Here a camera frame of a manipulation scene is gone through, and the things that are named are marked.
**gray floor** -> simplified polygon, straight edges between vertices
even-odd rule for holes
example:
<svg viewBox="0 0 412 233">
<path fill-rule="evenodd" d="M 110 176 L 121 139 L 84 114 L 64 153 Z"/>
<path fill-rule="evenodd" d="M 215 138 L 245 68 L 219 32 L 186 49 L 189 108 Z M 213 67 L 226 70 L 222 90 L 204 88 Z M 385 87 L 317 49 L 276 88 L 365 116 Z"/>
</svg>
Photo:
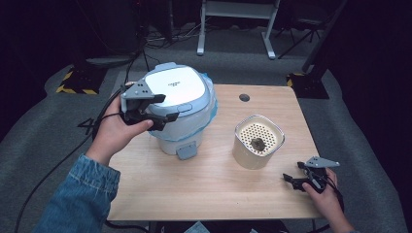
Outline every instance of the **gray floor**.
<svg viewBox="0 0 412 233">
<path fill-rule="evenodd" d="M 317 40 L 312 44 L 304 42 L 284 59 L 269 60 L 260 31 L 264 28 L 212 31 L 206 36 L 203 56 L 196 55 L 197 37 L 167 49 L 146 49 L 146 53 L 161 63 L 173 61 L 207 73 L 214 83 L 286 85 L 285 76 L 301 71 Z M 283 51 L 292 43 L 288 32 L 272 37 L 271 41 L 275 51 Z M 149 58 L 149 63 L 154 68 L 157 61 Z M 126 66 L 108 71 L 98 95 L 55 93 L 68 68 L 50 77 L 45 85 L 48 97 L 29 110 L 1 142 L 1 232 L 13 231 L 18 211 L 34 185 L 86 136 L 86 131 L 77 125 L 98 115 L 116 88 L 117 79 L 125 74 Z M 146 73 L 143 57 L 138 58 L 131 71 L 133 76 Z M 320 155 L 341 163 L 334 171 L 344 195 L 348 219 L 361 232 L 407 232 L 397 193 L 351 119 L 338 83 L 330 72 L 325 74 L 323 82 L 330 99 L 298 101 Z M 34 227 L 58 184 L 89 145 L 87 141 L 36 191 L 24 212 L 19 232 L 29 232 Z M 311 229 L 308 219 L 286 219 L 285 224 L 291 232 Z M 106 227 L 103 231 L 117 232 Z"/>
</svg>

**hazard tape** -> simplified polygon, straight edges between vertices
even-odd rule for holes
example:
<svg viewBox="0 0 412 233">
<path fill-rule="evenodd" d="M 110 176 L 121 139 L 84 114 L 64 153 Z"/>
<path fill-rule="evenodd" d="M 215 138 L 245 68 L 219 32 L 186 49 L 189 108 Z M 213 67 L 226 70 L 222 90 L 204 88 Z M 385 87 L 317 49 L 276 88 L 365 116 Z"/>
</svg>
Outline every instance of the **hazard tape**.
<svg viewBox="0 0 412 233">
<path fill-rule="evenodd" d="M 74 76 L 74 68 L 71 68 L 67 74 L 64 76 L 63 81 L 57 88 L 56 92 L 64 92 L 70 94 L 98 94 L 100 83 L 88 83 L 90 86 L 78 86 L 80 81 L 77 81 L 79 77 Z"/>
<path fill-rule="evenodd" d="M 293 80 L 292 80 L 293 77 L 298 77 L 298 76 L 303 77 L 305 75 L 306 74 L 302 74 L 302 73 L 291 73 L 291 74 L 286 75 L 286 82 L 287 82 L 288 87 L 293 88 Z"/>
</svg>

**rice cooker lid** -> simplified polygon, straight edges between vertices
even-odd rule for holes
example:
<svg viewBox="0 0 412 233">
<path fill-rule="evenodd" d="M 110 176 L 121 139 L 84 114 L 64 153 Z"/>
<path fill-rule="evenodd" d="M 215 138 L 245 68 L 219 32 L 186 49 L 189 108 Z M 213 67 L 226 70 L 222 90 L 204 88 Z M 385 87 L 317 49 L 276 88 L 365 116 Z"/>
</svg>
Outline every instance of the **rice cooker lid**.
<svg viewBox="0 0 412 233">
<path fill-rule="evenodd" d="M 151 104 L 149 110 L 156 115 L 178 113 L 179 117 L 204 109 L 210 101 L 203 78 L 191 67 L 174 62 L 157 65 L 145 76 L 153 94 L 164 94 L 162 103 Z"/>
</svg>

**wooden table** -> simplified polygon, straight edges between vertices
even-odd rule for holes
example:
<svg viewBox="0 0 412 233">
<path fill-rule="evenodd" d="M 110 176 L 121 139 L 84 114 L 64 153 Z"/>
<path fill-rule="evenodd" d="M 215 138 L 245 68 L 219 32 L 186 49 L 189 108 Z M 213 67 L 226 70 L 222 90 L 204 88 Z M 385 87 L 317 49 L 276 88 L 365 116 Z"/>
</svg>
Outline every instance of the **wooden table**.
<svg viewBox="0 0 412 233">
<path fill-rule="evenodd" d="M 110 220 L 312 218 L 320 214 L 307 193 L 293 190 L 283 173 L 302 178 L 297 161 L 318 155 L 294 92 L 286 86 L 215 84 L 218 114 L 189 160 L 167 155 L 149 133 L 134 138 L 111 161 L 121 171 Z M 239 95 L 251 99 L 242 102 Z M 285 143 L 260 170 L 232 156 L 234 129 L 259 114 L 285 133 Z"/>
</svg>

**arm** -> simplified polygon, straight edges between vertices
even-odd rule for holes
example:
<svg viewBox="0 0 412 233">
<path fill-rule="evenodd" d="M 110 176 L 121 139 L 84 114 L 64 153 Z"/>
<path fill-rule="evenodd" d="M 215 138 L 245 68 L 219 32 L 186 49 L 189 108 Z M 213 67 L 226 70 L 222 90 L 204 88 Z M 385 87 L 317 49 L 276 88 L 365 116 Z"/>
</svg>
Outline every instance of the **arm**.
<svg viewBox="0 0 412 233">
<path fill-rule="evenodd" d="M 326 169 L 327 175 L 337 185 L 336 174 Z M 354 227 L 345 217 L 340 208 L 339 201 L 333 188 L 327 185 L 325 190 L 319 194 L 309 183 L 304 183 L 303 188 L 312 198 L 315 207 L 328 220 L 330 228 L 335 233 L 348 233 L 355 231 Z"/>
<path fill-rule="evenodd" d="M 105 116 L 119 108 L 118 97 Z M 86 155 L 57 189 L 34 232 L 101 232 L 120 180 L 120 172 L 108 167 L 110 159 L 152 125 L 151 120 L 127 126 L 120 116 L 104 118 Z"/>
</svg>

